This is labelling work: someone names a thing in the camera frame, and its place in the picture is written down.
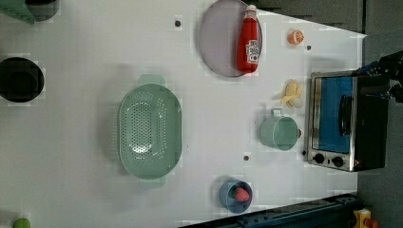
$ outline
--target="oven knob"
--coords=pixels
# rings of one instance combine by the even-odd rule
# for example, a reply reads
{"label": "oven knob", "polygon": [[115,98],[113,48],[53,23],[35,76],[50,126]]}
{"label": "oven knob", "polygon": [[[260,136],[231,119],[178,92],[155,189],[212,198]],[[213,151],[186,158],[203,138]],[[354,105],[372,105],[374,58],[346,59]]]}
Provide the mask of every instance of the oven knob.
{"label": "oven knob", "polygon": [[336,167],[341,167],[341,166],[343,166],[343,163],[344,163],[343,159],[340,157],[335,157],[334,159],[332,159],[332,162]]}
{"label": "oven knob", "polygon": [[314,160],[317,163],[323,163],[325,161],[325,157],[323,157],[323,155],[321,155],[321,154],[316,154],[314,156]]}

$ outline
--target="bottle label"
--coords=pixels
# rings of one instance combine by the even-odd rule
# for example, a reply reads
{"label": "bottle label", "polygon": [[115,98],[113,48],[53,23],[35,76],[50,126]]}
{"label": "bottle label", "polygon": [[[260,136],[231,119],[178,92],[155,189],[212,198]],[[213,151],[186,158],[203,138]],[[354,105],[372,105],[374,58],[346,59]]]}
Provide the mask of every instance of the bottle label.
{"label": "bottle label", "polygon": [[248,57],[248,64],[257,64],[259,60],[259,42],[257,40],[250,40],[249,45],[246,46],[246,56]]}

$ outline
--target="toaster oven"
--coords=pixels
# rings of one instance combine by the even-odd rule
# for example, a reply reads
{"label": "toaster oven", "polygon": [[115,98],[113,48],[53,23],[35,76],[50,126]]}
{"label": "toaster oven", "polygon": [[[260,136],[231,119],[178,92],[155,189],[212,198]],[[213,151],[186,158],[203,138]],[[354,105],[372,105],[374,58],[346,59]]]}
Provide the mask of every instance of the toaster oven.
{"label": "toaster oven", "polygon": [[354,71],[311,75],[308,163],[344,171],[385,166],[388,100],[362,94],[388,85]]}

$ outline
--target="bottle cap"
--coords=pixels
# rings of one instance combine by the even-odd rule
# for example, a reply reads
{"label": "bottle cap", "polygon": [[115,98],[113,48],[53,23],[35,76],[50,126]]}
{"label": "bottle cap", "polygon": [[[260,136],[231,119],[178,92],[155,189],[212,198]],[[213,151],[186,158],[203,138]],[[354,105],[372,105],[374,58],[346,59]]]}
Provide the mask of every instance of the bottle cap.
{"label": "bottle cap", "polygon": [[256,11],[257,8],[256,8],[255,5],[249,5],[249,6],[246,8],[246,10]]}

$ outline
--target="oven window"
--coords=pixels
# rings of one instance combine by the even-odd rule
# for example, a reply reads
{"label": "oven window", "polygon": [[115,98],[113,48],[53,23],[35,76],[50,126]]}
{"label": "oven window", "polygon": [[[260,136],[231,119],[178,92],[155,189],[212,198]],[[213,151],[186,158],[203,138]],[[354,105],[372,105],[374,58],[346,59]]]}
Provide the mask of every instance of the oven window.
{"label": "oven window", "polygon": [[340,134],[339,109],[342,97],[353,95],[353,78],[317,78],[315,86],[313,148],[350,153],[350,135]]}

